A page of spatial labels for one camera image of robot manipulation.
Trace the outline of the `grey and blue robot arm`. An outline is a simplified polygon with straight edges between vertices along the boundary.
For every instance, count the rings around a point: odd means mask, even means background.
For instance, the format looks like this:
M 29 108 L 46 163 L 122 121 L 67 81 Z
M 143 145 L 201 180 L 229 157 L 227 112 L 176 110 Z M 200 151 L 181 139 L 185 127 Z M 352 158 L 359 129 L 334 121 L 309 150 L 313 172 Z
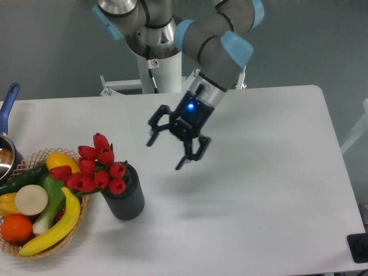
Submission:
M 124 39 L 136 55 L 145 94 L 178 93 L 182 88 L 181 57 L 200 71 L 176 109 L 162 105 L 149 120 L 152 145 L 168 130 L 183 143 L 181 163 L 198 161 L 210 138 L 201 129 L 225 93 L 241 88 L 253 47 L 244 35 L 264 17 L 261 1 L 215 1 L 207 22 L 181 20 L 171 1 L 98 1 L 93 13 L 113 39 Z

